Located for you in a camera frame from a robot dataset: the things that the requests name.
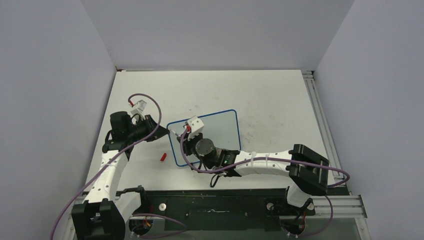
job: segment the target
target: metal frame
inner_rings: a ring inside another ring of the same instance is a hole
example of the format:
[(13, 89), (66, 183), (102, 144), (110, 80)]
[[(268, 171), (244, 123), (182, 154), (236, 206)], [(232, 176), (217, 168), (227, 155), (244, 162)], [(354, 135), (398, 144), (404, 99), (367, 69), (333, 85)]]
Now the metal frame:
[[(341, 169), (339, 157), (337, 156), (336, 147), (333, 142), (333, 137), (330, 132), (329, 125), (327, 124), (326, 116), (324, 115), (323, 108), (321, 106), (320, 98), (315, 87), (315, 80), (312, 71), (302, 72), (303, 80), (305, 81), (307, 93), (312, 104), (313, 112), (318, 123), (319, 131), (321, 132), (322, 141), (324, 148), (327, 153), (327, 158), (330, 161), (330, 165), (334, 168)], [(343, 175), (339, 172), (333, 171), (334, 178), (336, 180), (343, 179)]]
[[(363, 219), (367, 217), (360, 195), (328, 196), (328, 198), (331, 200), (333, 218), (335, 219)], [(316, 215), (308, 216), (308, 218), (330, 218), (331, 209), (328, 200), (323, 196), (313, 196), (312, 199)]]
[[(316, 90), (314, 73), (312, 71), (302, 71), (303, 80), (309, 94), (309, 99), (312, 104), (313, 112), (315, 113), (316, 121), (318, 123), (319, 131), (321, 132), (322, 141), (324, 143), (324, 148), (327, 153), (328, 160), (332, 167), (341, 169), (342, 166), (337, 155), (336, 147), (334, 145), (333, 137), (330, 132), (329, 125), (327, 123), (326, 116), (323, 112), (323, 107), (321, 105), (318, 92)], [(339, 172), (333, 172), (334, 179), (340, 180), (343, 179), (343, 175)], [(367, 222), (363, 217), (355, 217), (356, 227), (361, 240), (371, 240), (370, 231), (367, 226)]]

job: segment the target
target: metal bolt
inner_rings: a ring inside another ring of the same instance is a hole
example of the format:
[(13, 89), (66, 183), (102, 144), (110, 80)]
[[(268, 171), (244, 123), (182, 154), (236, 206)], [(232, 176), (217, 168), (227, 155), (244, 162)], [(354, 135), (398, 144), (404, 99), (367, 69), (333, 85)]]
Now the metal bolt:
[(266, 205), (266, 209), (268, 210), (271, 210), (272, 207), (274, 207), (274, 204), (272, 204), (271, 202)]
[(165, 203), (159, 204), (159, 210), (160, 211), (165, 211), (165, 209), (167, 209), (167, 205)]

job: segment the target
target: screw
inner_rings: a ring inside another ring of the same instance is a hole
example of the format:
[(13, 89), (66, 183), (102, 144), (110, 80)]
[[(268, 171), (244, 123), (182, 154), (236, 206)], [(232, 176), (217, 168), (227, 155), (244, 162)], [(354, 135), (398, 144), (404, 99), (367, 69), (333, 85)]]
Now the screw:
[(165, 211), (165, 209), (167, 209), (167, 205), (165, 203), (159, 204), (159, 210), (160, 211)]

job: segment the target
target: black cable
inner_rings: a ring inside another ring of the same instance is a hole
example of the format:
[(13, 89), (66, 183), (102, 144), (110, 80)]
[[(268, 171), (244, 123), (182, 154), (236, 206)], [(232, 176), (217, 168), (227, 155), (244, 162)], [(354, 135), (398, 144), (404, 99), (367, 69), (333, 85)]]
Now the black cable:
[(203, 161), (201, 159), (199, 159), (199, 167), (197, 167), (197, 169), (200, 170), (202, 168), (202, 164), (203, 164)]
[(131, 122), (133, 121), (133, 118), (134, 118), (136, 115), (138, 115), (138, 120), (142, 119), (142, 116), (141, 116), (140, 114), (136, 113), (136, 114), (132, 115), (132, 117), (131, 117), (131, 119), (130, 119), (130, 121), (131, 121)]
[(271, 218), (272, 218), (272, 220), (274, 220), (275, 223), (277, 223), (280, 227), (282, 227), (281, 222), (280, 222), (280, 218), (278, 218), (278, 220), (276, 220), (276, 218), (274, 217), (274, 214), (273, 214), (274, 208), (275, 208), (275, 206), (271, 206), (269, 208), (269, 211), (271, 212)]
[(297, 217), (293, 220), (293, 223), (292, 223), (293, 225), (296, 224), (296, 222), (299, 220), (299, 218), (302, 216), (302, 214), (303, 214), (303, 212), (302, 213), (300, 213), (300, 212), (297, 213)]
[(213, 175), (212, 178), (210, 179), (209, 187), (214, 188), (218, 182), (218, 179), (220, 179), (220, 177), (221, 176), (219, 176), (218, 174)]

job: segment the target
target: red object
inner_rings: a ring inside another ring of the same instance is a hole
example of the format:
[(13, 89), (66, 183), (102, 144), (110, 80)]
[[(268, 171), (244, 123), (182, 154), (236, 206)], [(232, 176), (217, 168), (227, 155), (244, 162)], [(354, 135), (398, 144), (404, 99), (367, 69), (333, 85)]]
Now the red object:
[(300, 225), (302, 224), (302, 223), (304, 223), (305, 222), (305, 218), (306, 218), (306, 212), (304, 211), (303, 212), (303, 219), (302, 219), (302, 221), (300, 221)]
[[(150, 213), (153, 213), (153, 205), (150, 205)], [(144, 224), (147, 225), (147, 216), (144, 218)]]
[(160, 161), (163, 162), (167, 158), (167, 153), (165, 152), (162, 157), (160, 158)]

